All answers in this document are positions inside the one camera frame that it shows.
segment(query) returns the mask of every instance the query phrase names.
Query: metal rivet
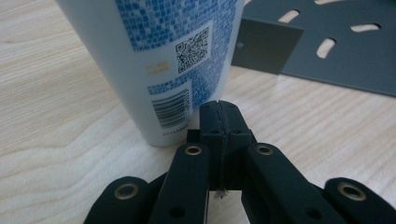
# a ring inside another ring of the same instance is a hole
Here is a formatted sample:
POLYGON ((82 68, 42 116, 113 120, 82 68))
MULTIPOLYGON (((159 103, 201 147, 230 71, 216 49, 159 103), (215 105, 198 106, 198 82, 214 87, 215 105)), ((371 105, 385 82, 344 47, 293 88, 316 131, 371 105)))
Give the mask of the metal rivet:
POLYGON ((184 152, 186 152, 187 155, 196 156, 201 154, 202 149, 200 147, 187 147, 184 152))
POLYGON ((127 183, 116 188, 114 196, 119 200, 127 200, 133 198, 138 191, 139 187, 136 184, 127 183))
POLYGON ((270 156, 274 153, 274 151, 269 147, 257 146, 256 151, 264 156, 270 156))
POLYGON ((338 191, 340 191, 342 195, 346 196, 348 199, 351 199, 353 201, 361 202, 366 200, 367 198, 363 190, 359 189, 354 185, 344 182, 338 185, 338 191))

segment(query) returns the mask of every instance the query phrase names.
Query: blue mosaic pattern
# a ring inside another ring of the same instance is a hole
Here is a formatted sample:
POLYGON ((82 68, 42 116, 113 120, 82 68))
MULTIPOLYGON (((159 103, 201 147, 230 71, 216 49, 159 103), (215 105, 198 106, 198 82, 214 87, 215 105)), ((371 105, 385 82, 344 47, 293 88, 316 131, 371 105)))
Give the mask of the blue mosaic pattern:
POLYGON ((116 0, 135 51, 155 49, 213 21, 211 58, 182 76, 148 87, 151 95, 192 83, 192 107, 205 102, 219 84, 231 38, 237 0, 116 0))

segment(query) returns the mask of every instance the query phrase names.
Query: wooden table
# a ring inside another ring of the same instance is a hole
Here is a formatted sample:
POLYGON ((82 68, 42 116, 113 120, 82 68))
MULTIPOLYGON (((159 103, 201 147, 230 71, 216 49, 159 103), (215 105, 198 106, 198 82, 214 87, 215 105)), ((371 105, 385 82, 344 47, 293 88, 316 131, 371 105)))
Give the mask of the wooden table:
MULTIPOLYGON (((0 3, 0 223, 82 223, 102 190, 166 172, 57 5, 0 3)), ((396 99, 233 67, 223 100, 312 183, 345 176, 396 206, 396 99)), ((248 223, 240 192, 208 223, 248 223)))

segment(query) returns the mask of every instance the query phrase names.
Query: blue and white cup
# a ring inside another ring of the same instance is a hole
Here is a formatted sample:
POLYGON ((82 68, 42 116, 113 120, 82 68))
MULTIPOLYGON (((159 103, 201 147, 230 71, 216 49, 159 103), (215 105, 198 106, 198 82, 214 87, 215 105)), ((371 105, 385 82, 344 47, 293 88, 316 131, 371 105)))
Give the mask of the blue and white cup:
POLYGON ((149 144, 183 141, 221 97, 244 0, 56 1, 149 144))

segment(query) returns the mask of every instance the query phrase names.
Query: paper cup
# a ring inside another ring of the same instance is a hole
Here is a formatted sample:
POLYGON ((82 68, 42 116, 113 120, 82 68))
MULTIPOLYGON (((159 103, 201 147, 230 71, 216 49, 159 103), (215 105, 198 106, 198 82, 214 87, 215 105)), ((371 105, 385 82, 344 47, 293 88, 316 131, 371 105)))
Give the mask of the paper cup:
POLYGON ((183 141, 220 98, 243 0, 56 1, 149 144, 183 141))

